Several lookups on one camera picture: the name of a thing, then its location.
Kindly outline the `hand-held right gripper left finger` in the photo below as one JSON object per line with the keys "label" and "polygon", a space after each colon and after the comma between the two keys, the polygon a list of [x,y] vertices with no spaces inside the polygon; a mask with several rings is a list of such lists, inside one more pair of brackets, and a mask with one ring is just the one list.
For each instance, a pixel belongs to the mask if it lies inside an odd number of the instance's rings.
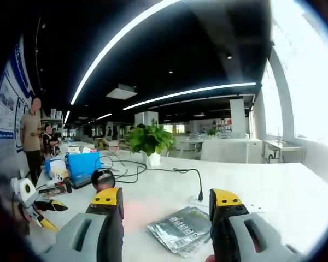
{"label": "hand-held right gripper left finger", "polygon": [[58,231],[42,261],[122,261],[123,219],[122,188],[98,192],[85,213]]}

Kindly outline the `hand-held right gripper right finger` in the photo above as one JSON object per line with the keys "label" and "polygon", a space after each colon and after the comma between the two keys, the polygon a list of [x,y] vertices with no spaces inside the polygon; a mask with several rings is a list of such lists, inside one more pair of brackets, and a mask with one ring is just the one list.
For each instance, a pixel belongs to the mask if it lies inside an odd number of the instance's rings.
{"label": "hand-held right gripper right finger", "polygon": [[209,193],[210,238],[215,261],[302,261],[303,256],[282,244],[277,230],[250,213],[232,192],[213,188]]}

